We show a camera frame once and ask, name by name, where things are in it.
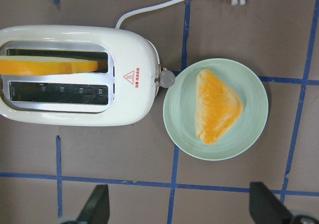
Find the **white toaster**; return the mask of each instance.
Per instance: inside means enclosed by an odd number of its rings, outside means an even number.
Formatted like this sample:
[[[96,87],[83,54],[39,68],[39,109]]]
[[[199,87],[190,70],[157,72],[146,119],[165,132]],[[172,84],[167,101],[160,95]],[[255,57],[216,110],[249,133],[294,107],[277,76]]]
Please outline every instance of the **white toaster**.
[[[73,57],[107,64],[107,69],[90,73],[1,75],[0,113],[24,122],[77,126],[134,123],[151,109],[159,83],[170,86],[174,82],[172,72],[161,71],[158,53],[148,40],[113,28],[10,27],[0,30],[0,55]]]

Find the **round plate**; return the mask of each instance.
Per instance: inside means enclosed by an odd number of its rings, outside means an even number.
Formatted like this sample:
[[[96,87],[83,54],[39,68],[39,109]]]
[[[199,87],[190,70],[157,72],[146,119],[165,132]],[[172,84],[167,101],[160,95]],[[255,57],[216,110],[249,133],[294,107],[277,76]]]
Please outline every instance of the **round plate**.
[[[211,70],[239,96],[240,118],[215,144],[206,145],[195,133],[196,76]],[[268,99],[259,78],[246,66],[227,59],[197,62],[177,77],[165,96],[163,118],[172,141],[185,153],[204,160],[224,160],[247,150],[258,139],[268,117]]]

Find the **bread slice in toaster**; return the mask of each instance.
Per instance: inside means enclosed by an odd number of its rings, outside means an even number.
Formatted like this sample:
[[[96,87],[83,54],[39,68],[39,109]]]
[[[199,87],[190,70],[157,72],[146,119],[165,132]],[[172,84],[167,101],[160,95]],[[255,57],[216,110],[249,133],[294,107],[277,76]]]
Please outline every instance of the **bread slice in toaster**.
[[[208,69],[196,77],[195,130],[205,144],[214,144],[239,119],[243,104],[227,84]]]

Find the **brown tile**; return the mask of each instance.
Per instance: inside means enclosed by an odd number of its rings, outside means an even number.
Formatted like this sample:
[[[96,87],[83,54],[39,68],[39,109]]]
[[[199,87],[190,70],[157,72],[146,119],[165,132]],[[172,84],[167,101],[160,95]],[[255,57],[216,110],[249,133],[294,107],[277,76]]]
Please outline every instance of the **brown tile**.
[[[173,223],[253,224],[249,215],[249,194],[177,189]]]
[[[319,197],[286,196],[285,206],[294,215],[303,214],[319,219]]]
[[[317,26],[313,57],[310,66],[309,79],[319,80],[319,26]]]
[[[141,121],[118,127],[61,127],[62,172],[67,176],[170,182],[173,142],[162,106],[165,90]]]
[[[125,13],[169,0],[61,0],[62,24],[115,27]],[[121,29],[135,32],[156,47],[161,63],[180,70],[184,3],[127,18]]]
[[[0,172],[56,175],[57,126],[13,121],[0,115]]]
[[[180,151],[178,183],[247,188],[251,181],[262,181],[270,189],[281,189],[300,85],[265,85],[270,114],[257,142],[239,156],[224,161],[203,161]]]
[[[31,24],[58,24],[59,9],[53,0],[0,0],[0,29]]]
[[[56,181],[0,177],[0,223],[57,221]]]
[[[288,190],[319,192],[318,92],[318,86],[307,86]]]
[[[76,217],[95,183],[63,182],[63,215]],[[109,185],[110,220],[118,223],[166,223],[169,188]]]
[[[188,64],[228,58],[260,76],[302,78],[315,0],[192,0]]]

